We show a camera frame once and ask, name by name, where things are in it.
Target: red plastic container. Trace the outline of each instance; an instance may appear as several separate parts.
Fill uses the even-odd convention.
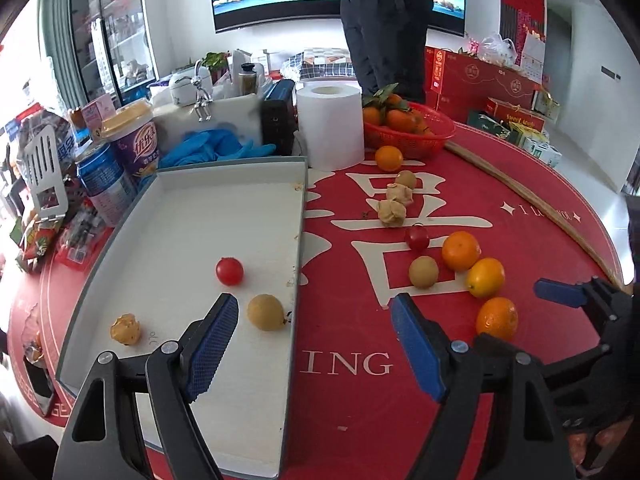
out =
[[[455,123],[445,114],[433,108],[416,103],[410,103],[411,108],[420,110],[425,122],[429,125],[433,136],[404,134],[386,126],[364,124],[364,143],[368,148],[378,149],[382,146],[395,146],[402,152],[404,158],[420,160],[438,153],[447,140],[453,138],[456,131]]]

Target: white tray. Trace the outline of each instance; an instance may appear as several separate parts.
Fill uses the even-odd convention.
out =
[[[261,332],[246,318],[257,294],[295,310],[306,161],[273,157],[159,171],[94,266],[66,333],[56,378],[74,396],[105,350],[125,358],[178,339],[222,292],[238,298],[238,327],[209,391],[191,405],[218,467],[275,478],[284,444],[295,323]],[[244,281],[225,287],[218,260],[237,258]],[[109,328],[135,314],[140,342],[123,346]],[[160,448],[148,396],[138,395],[145,440]]]

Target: cherry tomato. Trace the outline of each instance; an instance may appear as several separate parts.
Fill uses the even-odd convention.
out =
[[[414,225],[404,232],[404,241],[412,251],[421,252],[429,247],[431,238],[424,225]]]
[[[235,258],[222,258],[216,265],[216,276],[223,285],[234,286],[242,281],[244,269]]]

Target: round table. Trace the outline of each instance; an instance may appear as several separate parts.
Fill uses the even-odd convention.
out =
[[[593,245],[618,276],[615,248],[596,213],[554,170],[496,137],[457,126],[456,142],[520,181],[549,202]],[[501,260],[507,281],[500,292],[518,307],[513,341],[552,362],[593,347],[598,337],[580,310],[539,300],[539,278],[568,283],[603,276],[578,245],[540,211],[506,186],[443,151],[433,160],[407,161],[419,182],[405,225],[430,228],[426,254],[440,264],[439,282],[427,291],[411,288],[407,269],[415,257],[404,228],[381,228],[377,200],[394,175],[372,161],[335,173],[310,170],[298,332],[287,427],[286,480],[404,479],[438,410],[423,394],[393,331],[388,302],[409,292],[450,339],[471,343],[482,300],[463,289],[463,276],[448,271],[439,247],[447,235],[468,230],[483,256]],[[40,276],[23,276],[10,315],[10,354],[21,391],[36,410],[22,365],[20,332],[28,309],[38,303],[44,351],[55,370],[66,327],[86,273],[47,262]],[[64,426],[73,400],[56,385],[49,420]],[[473,478],[490,416],[482,396],[460,479]],[[158,478],[170,473],[161,454],[150,452]]]

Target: human hand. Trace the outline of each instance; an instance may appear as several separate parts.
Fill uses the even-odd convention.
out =
[[[595,442],[600,447],[607,447],[611,444],[619,444],[625,437],[633,418],[616,422],[606,430],[602,430],[596,435]],[[584,461],[584,457],[587,454],[587,437],[586,433],[576,433],[569,435],[569,452],[571,453],[571,459],[576,466],[579,466]]]

